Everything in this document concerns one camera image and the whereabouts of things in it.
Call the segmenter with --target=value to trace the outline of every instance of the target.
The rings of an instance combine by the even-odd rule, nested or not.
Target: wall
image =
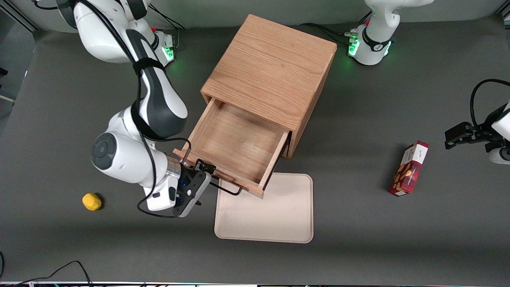
[[[30,0],[10,0],[44,30],[73,32],[57,11],[34,7]],[[493,14],[504,0],[436,0],[429,6],[403,9],[404,22],[472,20]],[[153,4],[187,28],[239,26],[248,13],[285,25],[358,21],[369,10],[362,0],[153,0]],[[54,0],[41,2],[54,6]],[[156,28],[169,25],[155,12],[147,21]]]

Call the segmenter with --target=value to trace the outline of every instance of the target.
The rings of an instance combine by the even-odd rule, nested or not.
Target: cabinet top
[[[336,49],[335,43],[248,15],[201,92],[297,130]]]

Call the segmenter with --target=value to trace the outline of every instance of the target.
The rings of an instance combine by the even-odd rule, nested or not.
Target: green led light
[[[354,43],[351,44],[351,48],[349,48],[349,54],[351,56],[355,56],[356,55],[356,52],[358,51],[358,47],[360,46],[360,41],[359,40],[356,40]]]
[[[166,47],[161,47],[161,49],[163,50],[163,53],[165,54],[165,57],[166,59],[170,62],[173,60],[173,49],[172,48],[166,48]]]
[[[386,47],[386,52],[384,52],[384,55],[386,56],[388,52],[390,51],[391,41],[388,43],[388,47]]]

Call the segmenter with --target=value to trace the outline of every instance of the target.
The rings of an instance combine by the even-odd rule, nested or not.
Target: white label
[[[404,156],[402,157],[402,161],[400,162],[400,165],[406,164],[413,160],[413,154],[414,154],[415,147],[410,147],[404,152]]]
[[[400,165],[406,164],[412,160],[414,160],[420,164],[423,164],[423,160],[425,159],[427,150],[428,150],[428,148],[426,148],[422,145],[416,145],[416,146],[408,148],[404,152],[404,156],[402,157],[402,161],[400,162]]]
[[[425,159],[425,155],[427,154],[427,151],[428,151],[428,148],[421,146],[421,145],[416,145],[416,150],[413,155],[413,160],[420,164],[423,164],[423,160]]]

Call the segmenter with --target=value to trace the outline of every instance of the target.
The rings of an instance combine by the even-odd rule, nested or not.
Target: wooden cabinet
[[[249,15],[201,90],[208,106],[186,161],[209,161],[216,176],[263,198],[280,154],[291,158],[296,149],[336,49]],[[187,147],[174,153],[183,158]]]

